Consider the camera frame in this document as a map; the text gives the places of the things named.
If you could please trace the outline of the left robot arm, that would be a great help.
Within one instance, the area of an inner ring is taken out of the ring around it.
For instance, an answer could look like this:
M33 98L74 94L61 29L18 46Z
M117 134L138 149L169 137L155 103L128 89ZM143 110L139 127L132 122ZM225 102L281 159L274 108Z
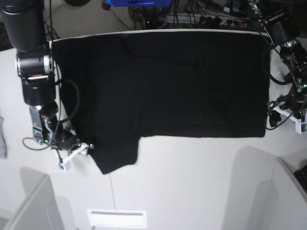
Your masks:
M300 31L286 3L270 0L249 0L248 3L271 40L266 52L280 47L278 55L289 70L284 81L265 73L278 85L292 85L288 95L279 101L284 102L283 109L302 117L307 113L307 52L297 40Z

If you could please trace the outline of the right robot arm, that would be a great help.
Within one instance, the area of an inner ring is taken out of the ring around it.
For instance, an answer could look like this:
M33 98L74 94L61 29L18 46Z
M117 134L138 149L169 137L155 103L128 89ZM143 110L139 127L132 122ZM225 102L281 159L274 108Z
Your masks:
M2 0L0 14L8 38L16 48L16 69L24 102L29 105L33 139L57 150L71 150L78 138L63 128L67 120L56 116L58 105L54 61L46 38L44 3L41 0Z

